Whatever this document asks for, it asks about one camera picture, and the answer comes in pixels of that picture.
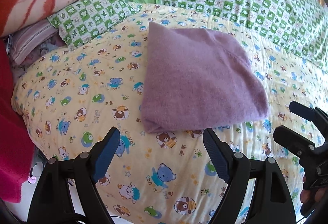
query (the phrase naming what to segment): red towel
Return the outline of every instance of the red towel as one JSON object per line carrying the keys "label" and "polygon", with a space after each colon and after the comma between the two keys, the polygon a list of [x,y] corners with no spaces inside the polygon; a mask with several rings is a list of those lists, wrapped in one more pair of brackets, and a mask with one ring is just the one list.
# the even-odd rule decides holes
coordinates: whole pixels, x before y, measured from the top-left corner
{"label": "red towel", "polygon": [[11,107],[14,84],[9,58],[0,40],[0,198],[19,203],[22,183],[30,173],[34,144],[25,123]]}

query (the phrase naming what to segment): folded purple cloth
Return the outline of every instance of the folded purple cloth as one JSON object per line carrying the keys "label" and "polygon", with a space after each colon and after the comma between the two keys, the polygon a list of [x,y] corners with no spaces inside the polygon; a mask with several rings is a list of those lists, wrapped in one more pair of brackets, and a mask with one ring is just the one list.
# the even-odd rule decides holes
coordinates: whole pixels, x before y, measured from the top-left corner
{"label": "folded purple cloth", "polygon": [[202,130],[264,119],[268,112],[265,90],[235,38],[150,22],[141,105],[147,132]]}

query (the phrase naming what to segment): yellow bedsheet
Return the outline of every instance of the yellow bedsheet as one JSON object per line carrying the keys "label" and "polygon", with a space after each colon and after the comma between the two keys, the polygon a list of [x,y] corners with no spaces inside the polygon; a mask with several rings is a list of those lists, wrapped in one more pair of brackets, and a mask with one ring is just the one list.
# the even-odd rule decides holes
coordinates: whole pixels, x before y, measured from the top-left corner
{"label": "yellow bedsheet", "polygon": [[[148,134],[140,121],[150,21],[169,28],[230,33],[245,48],[252,70],[267,91],[271,116],[215,131],[234,151],[249,158],[276,158],[299,219],[304,172],[298,158],[275,144],[272,134],[283,124],[316,145],[323,143],[315,127],[290,113],[288,105],[296,100],[327,111],[328,76],[244,27],[213,16],[144,5],[139,14],[76,51],[58,50],[42,57],[18,81],[12,98],[35,145],[47,158],[66,160],[90,150],[111,127],[117,127],[120,146],[108,173],[97,183],[111,214],[135,224],[205,224],[210,220],[226,185],[211,165],[202,132]],[[218,110],[224,114],[224,108]],[[237,223],[245,220],[253,186],[250,181]]]}

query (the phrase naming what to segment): blue gripper pad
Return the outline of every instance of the blue gripper pad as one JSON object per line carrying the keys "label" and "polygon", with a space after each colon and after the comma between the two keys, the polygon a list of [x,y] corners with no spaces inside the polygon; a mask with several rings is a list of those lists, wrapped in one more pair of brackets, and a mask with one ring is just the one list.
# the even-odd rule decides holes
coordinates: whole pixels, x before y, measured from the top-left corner
{"label": "blue gripper pad", "polygon": [[308,108],[296,101],[290,102],[289,110],[308,121],[314,121],[315,119],[315,110],[313,108]]}
{"label": "blue gripper pad", "polygon": [[117,150],[117,147],[120,143],[121,134],[118,129],[115,129],[112,136],[108,133],[105,138],[103,139],[103,142],[106,143],[104,146],[101,154],[97,158],[95,162],[95,171],[92,175],[92,178],[95,182],[97,182],[99,179],[102,179],[106,171],[108,170],[108,167],[110,165],[110,162],[112,161],[115,152]]}
{"label": "blue gripper pad", "polygon": [[204,146],[206,148],[208,155],[210,156],[210,159],[213,163],[213,166],[214,166],[219,178],[224,180],[224,182],[228,184],[230,181],[229,163],[224,158],[224,155],[222,154],[220,148],[215,143],[213,137],[210,135],[210,133],[207,130],[208,129],[206,129],[203,134]]}

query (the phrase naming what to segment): finger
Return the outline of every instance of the finger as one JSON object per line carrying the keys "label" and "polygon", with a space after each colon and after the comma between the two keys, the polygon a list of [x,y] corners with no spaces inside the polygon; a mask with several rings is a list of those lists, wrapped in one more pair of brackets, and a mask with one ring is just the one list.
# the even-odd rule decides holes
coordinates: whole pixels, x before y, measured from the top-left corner
{"label": "finger", "polygon": [[301,195],[300,195],[300,199],[301,199],[301,203],[306,203],[309,199],[310,199],[310,191],[307,190],[302,190],[301,191]]}
{"label": "finger", "polygon": [[317,193],[315,194],[314,196],[314,200],[316,202],[320,202],[321,198],[324,196],[325,192],[327,190],[327,187],[326,188],[321,188],[317,191]]}

